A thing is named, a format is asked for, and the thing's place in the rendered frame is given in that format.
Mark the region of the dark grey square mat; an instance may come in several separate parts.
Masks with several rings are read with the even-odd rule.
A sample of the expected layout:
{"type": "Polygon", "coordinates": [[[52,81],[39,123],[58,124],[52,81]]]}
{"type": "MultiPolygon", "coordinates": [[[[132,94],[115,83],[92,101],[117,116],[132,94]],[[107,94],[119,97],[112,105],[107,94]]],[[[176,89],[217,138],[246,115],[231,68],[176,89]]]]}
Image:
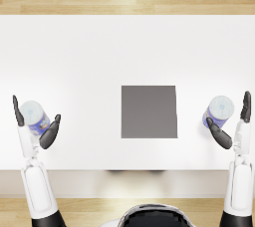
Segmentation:
{"type": "Polygon", "coordinates": [[[177,138],[175,86],[122,86],[122,138],[177,138]]]}

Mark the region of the blue can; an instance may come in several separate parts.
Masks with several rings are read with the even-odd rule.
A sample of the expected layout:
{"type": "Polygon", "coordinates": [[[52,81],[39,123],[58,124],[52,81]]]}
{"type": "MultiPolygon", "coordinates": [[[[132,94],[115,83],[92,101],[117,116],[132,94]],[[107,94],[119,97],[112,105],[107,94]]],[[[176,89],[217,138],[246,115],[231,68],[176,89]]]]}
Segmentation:
{"type": "Polygon", "coordinates": [[[206,119],[210,117],[216,125],[223,127],[233,113],[233,102],[225,96],[217,96],[211,100],[203,114],[202,121],[205,126],[208,126],[206,119]]]}
{"type": "Polygon", "coordinates": [[[34,101],[27,101],[20,106],[25,124],[34,135],[42,135],[50,126],[50,120],[42,106],[34,101]]]}

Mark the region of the dark round robot body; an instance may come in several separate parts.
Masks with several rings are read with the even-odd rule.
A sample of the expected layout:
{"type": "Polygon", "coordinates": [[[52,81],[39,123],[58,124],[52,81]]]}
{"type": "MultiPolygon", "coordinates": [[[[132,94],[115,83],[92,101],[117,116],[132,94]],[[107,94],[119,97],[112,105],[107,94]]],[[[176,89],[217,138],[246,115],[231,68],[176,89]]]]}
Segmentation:
{"type": "Polygon", "coordinates": [[[184,212],[166,204],[150,203],[134,206],[120,219],[100,227],[196,227],[184,212]]]}

